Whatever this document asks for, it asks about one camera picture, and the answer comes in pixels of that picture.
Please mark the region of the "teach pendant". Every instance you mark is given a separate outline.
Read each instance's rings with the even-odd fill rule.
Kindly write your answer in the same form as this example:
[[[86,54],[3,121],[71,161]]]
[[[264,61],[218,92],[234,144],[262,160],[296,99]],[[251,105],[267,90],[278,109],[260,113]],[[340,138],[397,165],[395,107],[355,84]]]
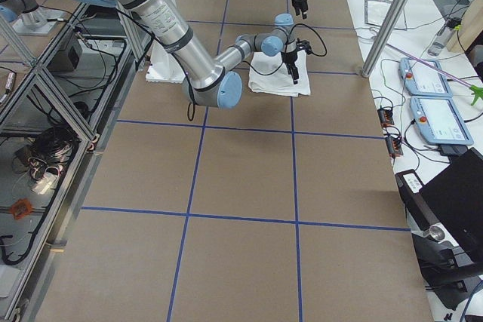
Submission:
[[[412,96],[451,98],[447,77],[408,57],[399,61],[399,75],[405,89]]]
[[[430,145],[471,146],[474,141],[451,98],[412,96],[415,124]]]

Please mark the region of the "black power adapter box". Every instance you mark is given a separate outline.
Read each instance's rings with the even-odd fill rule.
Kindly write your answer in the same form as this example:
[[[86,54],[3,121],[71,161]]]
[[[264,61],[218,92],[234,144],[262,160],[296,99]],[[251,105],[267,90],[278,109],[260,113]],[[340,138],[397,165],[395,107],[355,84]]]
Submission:
[[[74,71],[82,56],[82,47],[78,38],[72,32],[60,45],[47,68],[51,72],[72,72]]]

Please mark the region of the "aluminium frame rack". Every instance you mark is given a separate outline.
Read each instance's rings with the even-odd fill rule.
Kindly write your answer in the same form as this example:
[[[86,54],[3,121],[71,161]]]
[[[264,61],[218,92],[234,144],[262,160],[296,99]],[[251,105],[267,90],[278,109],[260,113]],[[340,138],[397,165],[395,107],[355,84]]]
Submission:
[[[32,321],[52,280],[100,156],[149,45],[126,13],[93,5],[43,8],[39,29],[1,24],[1,319]],[[72,72],[47,66],[74,32]],[[59,176],[43,195],[45,173]],[[33,211],[9,209],[28,199]]]

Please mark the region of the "black box with label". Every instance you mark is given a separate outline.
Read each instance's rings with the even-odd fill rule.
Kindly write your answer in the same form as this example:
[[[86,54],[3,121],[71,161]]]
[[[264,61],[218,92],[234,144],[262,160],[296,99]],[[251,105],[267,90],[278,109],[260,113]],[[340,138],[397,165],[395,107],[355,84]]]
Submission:
[[[395,181],[398,186],[398,192],[403,202],[412,199],[413,195],[420,192],[424,186],[423,181],[419,178],[416,170],[404,170],[395,174]]]

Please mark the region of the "green purple grabber stick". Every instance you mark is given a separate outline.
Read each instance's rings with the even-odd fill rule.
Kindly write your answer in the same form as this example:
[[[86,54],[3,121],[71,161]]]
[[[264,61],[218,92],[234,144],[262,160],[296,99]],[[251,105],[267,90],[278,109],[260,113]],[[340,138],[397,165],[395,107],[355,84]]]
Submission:
[[[413,56],[413,55],[409,54],[408,52],[403,51],[403,50],[393,46],[392,44],[387,43],[386,47],[389,47],[389,48],[393,49],[394,51],[397,51],[400,54],[410,58],[411,60],[418,62],[418,63],[436,71],[437,73],[442,74],[442,75],[446,76],[447,78],[453,79],[454,81],[456,81],[456,82],[464,85],[465,87],[469,88],[472,91],[472,95],[474,96],[473,101],[471,103],[472,106],[474,106],[478,100],[482,99],[482,87],[478,87],[474,84],[470,84],[468,81],[463,80],[462,78],[458,78],[457,76],[452,75],[451,73],[448,73],[443,69],[439,69],[439,68],[431,65],[427,61],[420,59],[416,56]]]

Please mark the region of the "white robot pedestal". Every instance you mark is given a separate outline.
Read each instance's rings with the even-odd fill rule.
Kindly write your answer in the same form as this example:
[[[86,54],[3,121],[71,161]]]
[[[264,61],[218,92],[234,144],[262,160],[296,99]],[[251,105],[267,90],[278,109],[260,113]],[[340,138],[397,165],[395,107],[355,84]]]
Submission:
[[[177,61],[157,42],[153,43],[146,81],[181,84],[185,75]]]

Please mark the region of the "white power strip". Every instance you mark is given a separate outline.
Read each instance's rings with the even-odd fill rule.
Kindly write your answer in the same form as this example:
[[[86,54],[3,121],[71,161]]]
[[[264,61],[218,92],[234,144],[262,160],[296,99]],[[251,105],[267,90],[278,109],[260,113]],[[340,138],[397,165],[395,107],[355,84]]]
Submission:
[[[31,188],[31,191],[37,195],[45,194],[59,179],[57,174],[45,173],[44,176],[37,182],[35,182]]]

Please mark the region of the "clear water bottle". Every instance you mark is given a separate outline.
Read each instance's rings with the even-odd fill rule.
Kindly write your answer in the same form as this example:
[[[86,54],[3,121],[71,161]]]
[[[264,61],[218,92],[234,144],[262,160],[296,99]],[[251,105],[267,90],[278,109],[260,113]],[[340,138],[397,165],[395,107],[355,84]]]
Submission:
[[[432,44],[427,50],[427,54],[431,57],[437,57],[443,48],[447,45],[454,33],[460,28],[462,22],[461,17],[449,17],[445,24],[435,34]]]

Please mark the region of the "black laptop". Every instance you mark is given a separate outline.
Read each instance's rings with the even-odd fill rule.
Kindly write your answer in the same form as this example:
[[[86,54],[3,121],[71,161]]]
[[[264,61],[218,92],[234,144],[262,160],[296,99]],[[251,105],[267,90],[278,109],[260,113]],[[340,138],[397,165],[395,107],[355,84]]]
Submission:
[[[482,154],[474,148],[420,190],[438,221],[474,262],[482,261]]]

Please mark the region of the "white printed t-shirt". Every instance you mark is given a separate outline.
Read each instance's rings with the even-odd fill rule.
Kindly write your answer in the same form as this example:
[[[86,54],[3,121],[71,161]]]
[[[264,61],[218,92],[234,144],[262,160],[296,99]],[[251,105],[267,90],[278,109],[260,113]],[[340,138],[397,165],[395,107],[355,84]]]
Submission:
[[[262,52],[256,52],[251,61],[248,87],[255,93],[287,97],[309,96],[311,90],[304,51],[298,52],[295,65],[299,72],[296,84],[288,74],[286,65],[281,62],[279,54],[268,57]]]

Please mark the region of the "aluminium frame post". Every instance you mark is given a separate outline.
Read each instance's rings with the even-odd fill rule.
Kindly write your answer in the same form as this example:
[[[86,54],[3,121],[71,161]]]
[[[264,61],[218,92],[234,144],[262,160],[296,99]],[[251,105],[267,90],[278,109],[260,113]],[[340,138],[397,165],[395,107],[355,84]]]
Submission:
[[[383,49],[388,44],[389,37],[391,36],[395,24],[404,10],[407,1],[408,0],[392,0],[382,26],[380,27],[364,65],[361,68],[360,75],[362,77],[368,78],[374,70]]]

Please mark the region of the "lower teach pendant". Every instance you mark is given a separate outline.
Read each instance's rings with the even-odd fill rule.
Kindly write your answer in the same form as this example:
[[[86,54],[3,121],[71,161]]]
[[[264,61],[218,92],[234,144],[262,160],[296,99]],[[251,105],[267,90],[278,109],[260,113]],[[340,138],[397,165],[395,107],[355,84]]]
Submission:
[[[430,145],[471,146],[474,141],[451,98],[412,96],[415,124]]]

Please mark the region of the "upper teach pendant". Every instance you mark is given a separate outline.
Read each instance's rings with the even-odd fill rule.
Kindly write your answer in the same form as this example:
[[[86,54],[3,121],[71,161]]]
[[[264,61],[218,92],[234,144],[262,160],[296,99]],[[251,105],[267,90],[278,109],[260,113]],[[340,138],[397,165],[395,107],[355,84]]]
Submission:
[[[451,98],[447,77],[408,57],[399,61],[399,75],[405,89],[412,96]]]

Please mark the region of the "plastic bag on table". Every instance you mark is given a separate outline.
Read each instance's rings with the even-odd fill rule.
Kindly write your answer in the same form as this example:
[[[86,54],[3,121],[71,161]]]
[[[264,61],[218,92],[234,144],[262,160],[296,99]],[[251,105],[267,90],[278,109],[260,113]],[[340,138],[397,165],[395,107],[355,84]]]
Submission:
[[[365,23],[372,26],[382,26],[391,4],[390,0],[364,0]],[[406,31],[407,29],[405,10],[403,10],[395,24],[395,30]]]

